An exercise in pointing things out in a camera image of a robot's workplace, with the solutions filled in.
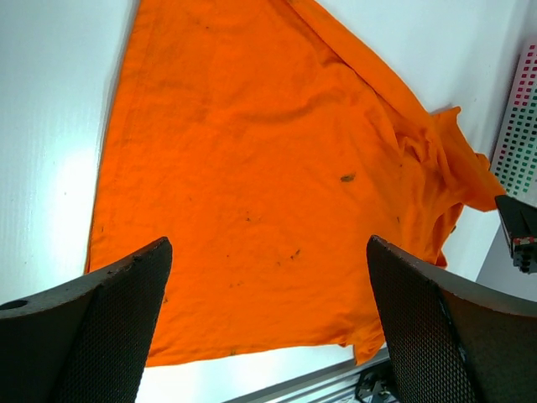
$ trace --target perforated metal panel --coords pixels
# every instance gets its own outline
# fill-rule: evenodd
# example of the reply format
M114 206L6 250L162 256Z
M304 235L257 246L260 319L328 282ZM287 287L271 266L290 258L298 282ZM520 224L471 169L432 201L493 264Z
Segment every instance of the perforated metal panel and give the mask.
M491 169L510 196L537 206L537 37L520 54Z

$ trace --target round hole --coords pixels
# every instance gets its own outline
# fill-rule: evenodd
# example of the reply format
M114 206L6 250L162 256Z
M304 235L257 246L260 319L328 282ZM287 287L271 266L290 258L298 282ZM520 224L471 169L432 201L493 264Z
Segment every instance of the round hole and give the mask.
M22 308L27 305L28 301L25 300L15 300L6 302L5 304L0 305L0 311L6 311L8 309Z

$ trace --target textured black pad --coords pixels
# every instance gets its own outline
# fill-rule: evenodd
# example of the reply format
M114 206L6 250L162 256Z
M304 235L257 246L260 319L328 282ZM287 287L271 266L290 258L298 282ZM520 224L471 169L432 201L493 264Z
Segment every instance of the textured black pad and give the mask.
M537 303L377 237L368 266L403 402L535 401Z
M162 238L0 306L0 401L134 401L170 266Z

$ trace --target orange fabric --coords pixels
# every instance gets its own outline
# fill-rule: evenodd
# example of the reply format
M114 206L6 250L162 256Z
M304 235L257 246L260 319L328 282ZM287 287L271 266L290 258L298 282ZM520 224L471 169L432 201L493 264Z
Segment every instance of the orange fabric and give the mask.
M462 203L503 193L312 0L142 0L107 132L89 270L166 235L174 263L148 365L383 343L376 233L432 263Z

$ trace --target wrinkled fabric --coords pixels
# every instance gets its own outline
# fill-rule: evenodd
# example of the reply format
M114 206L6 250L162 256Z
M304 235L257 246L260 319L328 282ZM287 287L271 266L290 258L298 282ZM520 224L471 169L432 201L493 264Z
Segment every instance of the wrinkled fabric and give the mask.
M366 243L433 264L503 193L456 125L313 0L143 0L102 155L88 270L169 237L148 365L383 344Z

